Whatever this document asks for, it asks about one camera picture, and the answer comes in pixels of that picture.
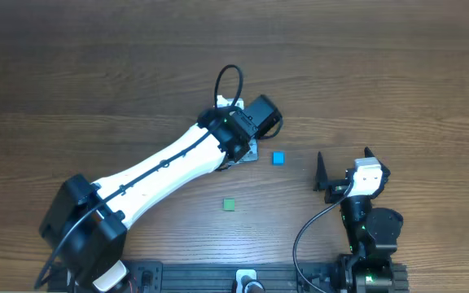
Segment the small block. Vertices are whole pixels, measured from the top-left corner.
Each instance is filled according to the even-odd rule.
[[[224,211],[234,212],[235,211],[235,200],[224,199]]]
[[[273,165],[283,166],[285,163],[285,154],[282,151],[273,152]]]

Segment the wooden table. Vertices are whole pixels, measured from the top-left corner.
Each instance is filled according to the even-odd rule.
[[[117,173],[179,138],[221,67],[285,117],[260,160],[201,177],[147,212],[126,259],[291,263],[323,151],[331,177],[369,146],[392,170],[374,201],[405,218],[394,260],[413,292],[469,292],[469,1],[0,1],[0,290],[31,290],[59,184]],[[232,96],[234,73],[221,94]],[[283,167],[270,164],[285,151]],[[223,212],[222,200],[236,201]],[[348,251],[338,212],[303,260]]]

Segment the brown tabletop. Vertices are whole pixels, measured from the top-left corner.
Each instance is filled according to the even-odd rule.
[[[414,292],[469,292],[469,1],[0,1],[0,290],[31,290],[38,226],[59,184],[128,168],[213,102],[227,63],[242,96],[284,115],[254,164],[201,177],[150,209],[124,258],[291,263],[300,227],[362,148],[392,170],[374,204],[405,218],[393,259]],[[221,94],[232,96],[226,74]],[[270,164],[284,151],[285,165]],[[224,198],[236,211],[221,210]],[[338,212],[302,260],[348,251]]]

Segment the green cube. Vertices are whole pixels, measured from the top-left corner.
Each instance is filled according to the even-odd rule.
[[[235,211],[235,200],[234,199],[224,199],[224,211],[234,212]]]

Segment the white arm segment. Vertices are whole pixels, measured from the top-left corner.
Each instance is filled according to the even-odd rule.
[[[160,161],[176,155],[206,133],[206,128],[201,129],[198,125],[193,125],[176,142],[143,162],[113,176],[98,179],[94,183],[100,186],[97,191],[99,196],[101,199],[106,199],[118,190],[120,185],[127,184],[155,167]],[[185,156],[175,159],[167,168],[160,168],[159,171],[142,179],[127,189],[125,195],[117,195],[107,203],[108,207],[113,212],[121,210],[125,214],[122,223],[129,230],[148,208],[178,187],[217,169],[226,157],[226,153],[218,148],[219,145],[218,140],[213,135],[209,135],[196,148],[190,150]]]

